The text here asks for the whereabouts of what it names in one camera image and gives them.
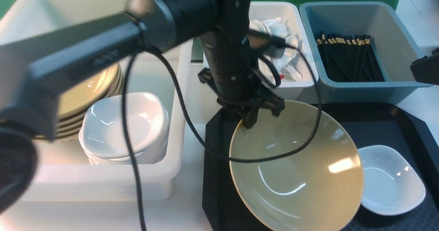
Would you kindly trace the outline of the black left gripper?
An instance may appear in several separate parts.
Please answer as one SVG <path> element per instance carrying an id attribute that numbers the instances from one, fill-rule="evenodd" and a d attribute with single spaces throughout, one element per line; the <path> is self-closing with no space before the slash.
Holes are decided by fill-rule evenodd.
<path id="1" fill-rule="evenodd" d="M 259 109 L 268 109 L 275 117 L 281 114 L 284 100 L 271 91 L 280 79 L 264 84 L 258 61 L 264 53 L 279 56 L 283 38 L 249 30 L 243 40 L 232 42 L 222 31 L 209 31 L 200 41 L 209 68 L 199 72 L 199 81 L 213 90 L 219 105 L 239 116 L 246 128 L 257 122 Z"/>

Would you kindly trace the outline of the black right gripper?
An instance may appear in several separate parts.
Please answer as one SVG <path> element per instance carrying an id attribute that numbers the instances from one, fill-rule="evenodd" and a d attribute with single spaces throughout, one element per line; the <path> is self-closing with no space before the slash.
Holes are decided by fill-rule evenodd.
<path id="1" fill-rule="evenodd" d="M 439 85 L 439 48 L 432 51 L 431 56 L 417 59 L 410 65 L 415 81 L 425 84 Z"/>

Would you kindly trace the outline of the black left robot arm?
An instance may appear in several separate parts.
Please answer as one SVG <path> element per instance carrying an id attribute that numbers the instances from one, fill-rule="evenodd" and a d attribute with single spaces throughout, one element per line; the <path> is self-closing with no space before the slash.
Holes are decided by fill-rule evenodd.
<path id="1" fill-rule="evenodd" d="M 1 45 L 1 212 L 25 193 L 38 155 L 32 139 L 55 138 L 59 96 L 131 55 L 161 56 L 199 37 L 214 59 L 199 80 L 251 128 L 259 109 L 278 117 L 284 100 L 271 92 L 257 60 L 279 39 L 248 27 L 250 0 L 128 0 L 124 12 Z"/>

